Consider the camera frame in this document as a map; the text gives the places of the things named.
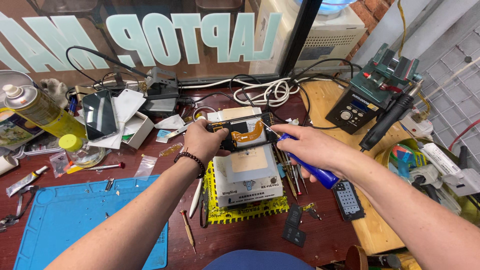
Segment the blue silicone mat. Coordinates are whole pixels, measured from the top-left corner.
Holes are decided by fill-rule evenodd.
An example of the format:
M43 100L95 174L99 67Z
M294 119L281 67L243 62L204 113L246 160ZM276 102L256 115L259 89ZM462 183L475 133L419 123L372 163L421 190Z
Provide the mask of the blue silicone mat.
M44 269L60 253L144 191L147 181L133 178L41 188L34 199L14 270ZM168 222L162 230L144 270L167 265Z

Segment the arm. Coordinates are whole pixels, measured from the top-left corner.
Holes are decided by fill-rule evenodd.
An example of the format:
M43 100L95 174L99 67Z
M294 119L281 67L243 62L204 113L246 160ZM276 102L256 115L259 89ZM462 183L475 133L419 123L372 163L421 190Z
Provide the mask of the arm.
M280 141L279 149L315 167L330 170L360 189L423 268L470 269L480 263L479 228L373 159L313 128L285 124L274 125L272 130L299 139ZM302 174L310 176L303 168Z
M185 135L185 151L205 165L215 154L230 154L218 150L228 129L210 133L206 125L207 121L199 120L189 126ZM200 172L197 162L180 158L137 198L60 254L47 269L141 269L183 193Z

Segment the yellow bottle cap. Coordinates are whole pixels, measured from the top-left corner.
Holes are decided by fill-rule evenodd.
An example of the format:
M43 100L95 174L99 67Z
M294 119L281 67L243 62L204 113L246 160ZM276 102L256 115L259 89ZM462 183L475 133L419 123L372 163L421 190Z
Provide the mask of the yellow bottle cap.
M73 134L64 135L59 140L59 146L68 152L75 152L82 148L82 145L84 145L82 139Z

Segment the phone screen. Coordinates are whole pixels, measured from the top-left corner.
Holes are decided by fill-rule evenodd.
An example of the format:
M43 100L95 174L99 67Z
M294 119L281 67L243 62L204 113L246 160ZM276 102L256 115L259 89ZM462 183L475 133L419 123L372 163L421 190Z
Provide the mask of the phone screen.
M87 139L90 141L117 132L117 121L108 90L86 95L82 99Z

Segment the yellow fragile tape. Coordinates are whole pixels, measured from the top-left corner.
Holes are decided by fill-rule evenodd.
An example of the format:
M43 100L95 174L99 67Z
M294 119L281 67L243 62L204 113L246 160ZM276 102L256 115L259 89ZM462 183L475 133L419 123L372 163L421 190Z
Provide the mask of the yellow fragile tape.
M213 162L208 163L208 169L204 176L204 185L202 192L208 191L208 224L227 224L237 221L259 218L263 216L275 215L288 212L287 197L281 196L270 200L263 200L247 204L238 205L238 208L229 209L227 207L218 207L218 198L216 195L215 171Z

